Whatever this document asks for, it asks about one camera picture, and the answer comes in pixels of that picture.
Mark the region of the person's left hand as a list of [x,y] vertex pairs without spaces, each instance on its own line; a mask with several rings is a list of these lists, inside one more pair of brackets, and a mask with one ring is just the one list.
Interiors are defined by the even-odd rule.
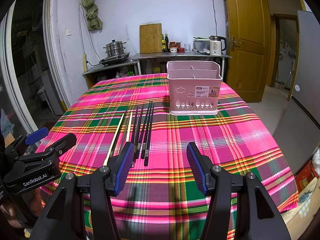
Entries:
[[[34,189],[32,194],[33,198],[29,204],[29,209],[34,215],[39,217],[41,211],[43,210],[40,188]],[[11,202],[6,202],[5,204],[1,205],[1,211],[11,226],[14,228],[24,228],[24,226],[17,220],[16,210]]]

